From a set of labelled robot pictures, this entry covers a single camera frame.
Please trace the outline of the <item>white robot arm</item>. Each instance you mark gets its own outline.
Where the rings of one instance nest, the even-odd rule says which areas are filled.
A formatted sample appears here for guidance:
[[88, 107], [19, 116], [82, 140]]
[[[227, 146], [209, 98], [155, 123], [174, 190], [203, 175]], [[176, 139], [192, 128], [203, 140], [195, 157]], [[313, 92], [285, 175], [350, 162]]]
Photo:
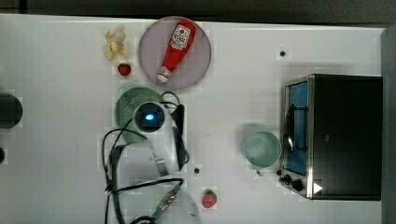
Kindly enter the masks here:
[[128, 146], [118, 184], [127, 224], [202, 224], [194, 199], [183, 189], [183, 140], [167, 108], [148, 102], [134, 112], [133, 126], [144, 140]]

